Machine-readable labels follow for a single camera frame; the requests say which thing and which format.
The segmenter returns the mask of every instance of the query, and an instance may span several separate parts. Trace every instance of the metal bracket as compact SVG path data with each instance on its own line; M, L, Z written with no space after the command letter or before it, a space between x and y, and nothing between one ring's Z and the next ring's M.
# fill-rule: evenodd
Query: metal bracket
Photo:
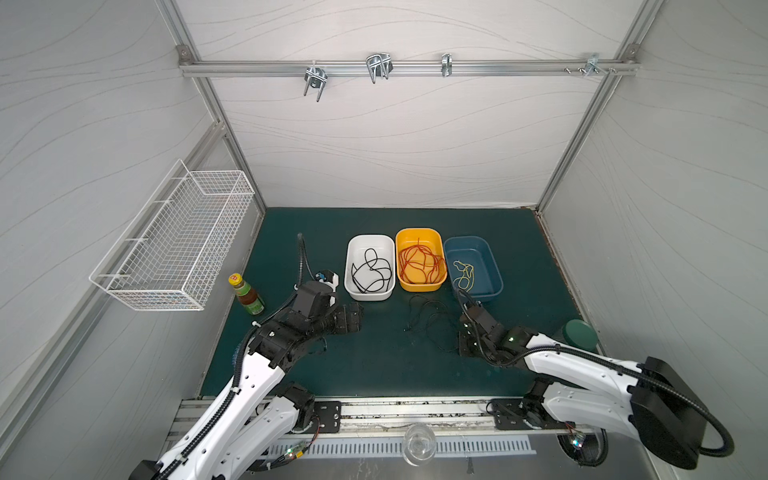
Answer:
M534 420L522 409L523 399L492 399L493 423L497 430L561 430L565 424L553 419Z
M339 433L341 402L315 402L315 415L320 421L320 433Z
M630 43L627 45L627 49L621 55L621 60L627 63L634 63L637 61L637 53L640 51L639 43Z
M192 65L194 63L192 51L186 45L176 45L176 53L179 54L179 65Z
M392 71L392 57L388 53L375 53L366 58L366 67L374 84L377 76L389 80L389 72Z
M449 53L442 54L442 76L450 77L453 73L453 55Z
M309 67L306 72L304 72L304 80L306 80L304 96L306 97L306 93L309 91L310 87L319 88L317 92L317 100L315 101L320 101L320 95L323 94L323 89L326 87L326 82L328 81L326 72L322 68L315 66Z
M615 73L615 71L611 72L610 70L604 70L603 68L600 68L598 66L598 62L600 61L600 58L598 57L598 54L592 54L590 58L587 59L587 63L584 64L584 67L579 68L578 70L581 72L581 74L585 77L588 77L592 74L605 74L608 75L610 73Z

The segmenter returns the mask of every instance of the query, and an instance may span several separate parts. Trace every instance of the bottle label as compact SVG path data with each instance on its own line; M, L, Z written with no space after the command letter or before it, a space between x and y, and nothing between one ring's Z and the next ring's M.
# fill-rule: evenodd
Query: bottle label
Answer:
M247 295L248 292L250 292L250 284L248 282L243 282L243 286L242 287L235 289L235 294L237 296Z
M243 307L245 307L245 311L251 315L258 315L264 311L264 304L261 303L261 298L256 298L248 305L243 305Z

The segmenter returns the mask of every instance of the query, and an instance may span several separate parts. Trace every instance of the mounting plate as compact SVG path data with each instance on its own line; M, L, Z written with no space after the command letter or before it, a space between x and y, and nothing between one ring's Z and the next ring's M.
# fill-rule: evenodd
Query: mounting plate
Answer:
M315 415L320 417L320 433L339 433L341 402L315 402Z
M492 399L488 404L491 406L489 412L493 413L493 424L497 430L531 430L533 425L529 425L526 415L520 410L521 399ZM555 420L543 420L541 430L562 430L567 427L563 422Z

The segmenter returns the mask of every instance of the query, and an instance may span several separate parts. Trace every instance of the robotic arm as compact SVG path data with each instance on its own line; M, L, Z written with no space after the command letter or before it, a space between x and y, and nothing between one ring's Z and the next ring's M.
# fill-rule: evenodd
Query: robotic arm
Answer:
M504 408L532 428L552 422L594 425L639 440L665 462L686 469L696 468L699 454L733 453L730 433L665 362L611 359L561 345L529 328L506 329L466 292L459 295L468 300L460 300L460 355L494 366L517 364L579 386L536 379L518 405ZM708 422L723 438L719 449L701 446Z
M158 462L142 461L130 480L234 480L280 436L309 427L315 397L295 384L283 387L263 412L247 423L267 393L315 341L329 334L360 330L360 304L337 303L338 275L323 270L302 283L303 271L310 268L301 235L299 258L296 292L263 325L254 322L238 347L234 375L224 390L172 449ZM285 465L306 448L308 445L301 445L266 467Z

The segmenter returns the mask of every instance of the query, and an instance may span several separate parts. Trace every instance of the wire mesh basket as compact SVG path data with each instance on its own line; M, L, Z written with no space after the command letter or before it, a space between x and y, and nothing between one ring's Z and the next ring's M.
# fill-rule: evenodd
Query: wire mesh basket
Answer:
M91 274L134 310L202 310L253 198L240 170L184 170L164 200L147 202ZM152 206L156 213L131 237ZM110 265L118 267L105 272Z

